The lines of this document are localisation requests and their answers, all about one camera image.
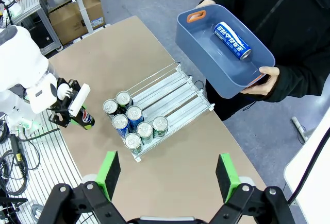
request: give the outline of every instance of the can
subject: can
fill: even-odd
[[[137,134],[141,137],[141,141],[143,144],[151,143],[151,141],[154,138],[153,131],[154,128],[150,123],[148,122],[139,123],[137,128]]]
[[[169,129],[169,122],[163,116],[155,117],[153,120],[154,137],[163,137]]]
[[[139,123],[144,121],[141,108],[137,106],[131,106],[127,109],[126,116],[129,122],[129,128],[131,132],[135,132]]]
[[[127,109],[133,105],[133,100],[127,91],[119,92],[115,97],[115,100],[117,101],[123,114],[125,114]]]
[[[130,133],[125,137],[125,146],[133,153],[139,154],[142,152],[142,143],[140,137],[136,133]]]
[[[225,22],[220,22],[214,28],[214,33],[239,60],[244,60],[251,53],[251,47]]]
[[[103,103],[103,111],[107,114],[110,119],[119,114],[118,104],[115,100],[109,99]]]
[[[123,114],[117,114],[112,119],[112,125],[117,130],[119,136],[122,139],[125,139],[126,135],[129,134],[128,130],[128,119]]]
[[[85,130],[89,130],[95,125],[95,119],[83,106],[80,108],[77,115],[75,117],[72,116],[71,119],[75,120]]]

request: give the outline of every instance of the person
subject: person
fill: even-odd
[[[197,7],[209,4],[233,13],[276,61],[275,67],[259,69],[267,77],[231,99],[220,97],[206,80],[208,99],[221,120],[256,101],[322,94],[330,73],[330,0],[202,0]]]

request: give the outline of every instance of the jacket zipper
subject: jacket zipper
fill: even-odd
[[[258,27],[254,30],[254,34],[259,32],[259,30],[263,27],[266,21],[270,18],[270,16],[275,12],[275,10],[283,3],[284,0],[278,0],[274,7],[269,11],[269,13],[265,16],[265,18],[260,22]]]

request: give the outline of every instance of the tan table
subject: tan table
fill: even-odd
[[[265,184],[216,114],[205,112],[137,163],[102,110],[116,93],[171,64],[173,59],[137,18],[107,27],[51,58],[61,77],[91,88],[86,105],[91,130],[70,125],[63,137],[82,175],[97,173],[109,150],[118,150],[121,175],[113,203],[126,220],[150,216],[194,216],[206,221],[222,205],[216,178],[220,153],[229,152],[239,175],[259,189]],[[255,223],[243,217],[240,223]]]

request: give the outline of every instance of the gray-blue basket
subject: gray-blue basket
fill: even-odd
[[[213,33],[224,21],[252,49],[240,61]],[[176,43],[223,98],[232,98],[263,77],[261,66],[274,66],[272,53],[232,13],[220,5],[208,5],[177,17]]]

